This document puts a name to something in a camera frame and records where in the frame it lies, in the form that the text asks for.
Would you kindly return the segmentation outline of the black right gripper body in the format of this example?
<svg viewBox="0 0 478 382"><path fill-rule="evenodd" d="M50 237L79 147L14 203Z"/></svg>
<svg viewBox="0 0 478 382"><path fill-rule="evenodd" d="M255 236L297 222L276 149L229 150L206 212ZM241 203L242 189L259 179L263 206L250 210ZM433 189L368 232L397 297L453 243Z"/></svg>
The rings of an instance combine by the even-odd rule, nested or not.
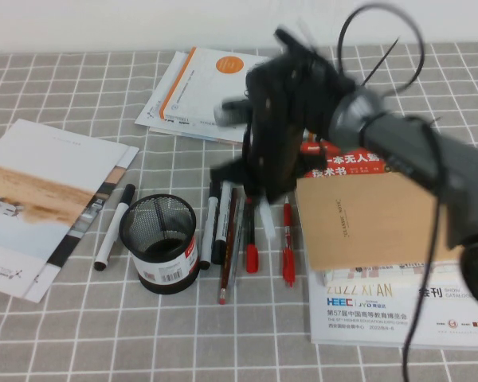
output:
<svg viewBox="0 0 478 382"><path fill-rule="evenodd" d="M353 80L320 56L284 53L252 69L246 86L253 106L248 164L274 202L296 187L304 132L329 137L332 116L353 92Z"/></svg>

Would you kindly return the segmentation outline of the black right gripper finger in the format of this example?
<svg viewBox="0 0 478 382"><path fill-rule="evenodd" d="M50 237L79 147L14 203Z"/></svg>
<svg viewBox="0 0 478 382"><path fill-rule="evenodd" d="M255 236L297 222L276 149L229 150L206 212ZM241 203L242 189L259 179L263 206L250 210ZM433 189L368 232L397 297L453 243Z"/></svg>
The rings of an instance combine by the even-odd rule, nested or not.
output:
<svg viewBox="0 0 478 382"><path fill-rule="evenodd" d="M218 126L236 126L250 120L248 99L225 100L214 108L214 119Z"/></svg>
<svg viewBox="0 0 478 382"><path fill-rule="evenodd" d="M247 169L243 158L234 159L210 169L210 180L222 183L245 184L247 182Z"/></svg>

